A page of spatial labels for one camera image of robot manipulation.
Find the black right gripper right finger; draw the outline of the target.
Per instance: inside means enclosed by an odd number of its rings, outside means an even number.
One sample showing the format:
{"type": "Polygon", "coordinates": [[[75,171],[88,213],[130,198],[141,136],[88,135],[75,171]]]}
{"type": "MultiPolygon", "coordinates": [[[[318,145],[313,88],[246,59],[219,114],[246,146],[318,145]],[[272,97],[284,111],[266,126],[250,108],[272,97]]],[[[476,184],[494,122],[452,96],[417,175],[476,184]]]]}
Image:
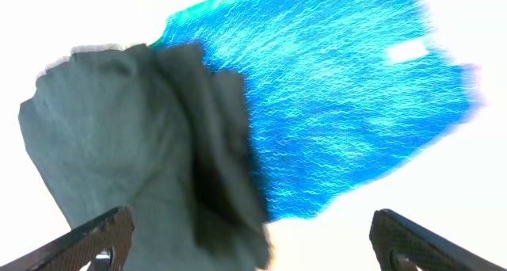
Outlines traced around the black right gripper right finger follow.
{"type": "Polygon", "coordinates": [[[506,271],[390,209],[375,211],[369,239],[382,271],[506,271]]]}

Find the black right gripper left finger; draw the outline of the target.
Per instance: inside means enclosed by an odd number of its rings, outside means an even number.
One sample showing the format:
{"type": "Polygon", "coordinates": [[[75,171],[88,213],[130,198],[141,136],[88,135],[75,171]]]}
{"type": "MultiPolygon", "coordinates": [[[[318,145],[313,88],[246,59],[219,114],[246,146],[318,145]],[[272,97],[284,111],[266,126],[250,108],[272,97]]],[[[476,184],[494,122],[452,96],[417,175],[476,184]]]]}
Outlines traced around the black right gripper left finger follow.
{"type": "Polygon", "coordinates": [[[126,207],[115,207],[46,245],[3,265],[1,271],[122,271],[134,223],[126,207]]]}

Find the blue sequin garment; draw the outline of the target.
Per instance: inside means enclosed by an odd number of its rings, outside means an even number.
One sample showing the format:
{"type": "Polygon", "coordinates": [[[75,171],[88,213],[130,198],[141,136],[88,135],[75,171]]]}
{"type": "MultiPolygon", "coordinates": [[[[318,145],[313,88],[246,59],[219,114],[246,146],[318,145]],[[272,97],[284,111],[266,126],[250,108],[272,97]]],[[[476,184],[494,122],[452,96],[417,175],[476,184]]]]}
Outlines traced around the blue sequin garment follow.
{"type": "Polygon", "coordinates": [[[246,76],[257,186],[271,219],[310,219],[382,177],[476,106],[424,44],[417,0],[206,0],[172,14],[154,48],[200,42],[213,70],[246,76]]]}

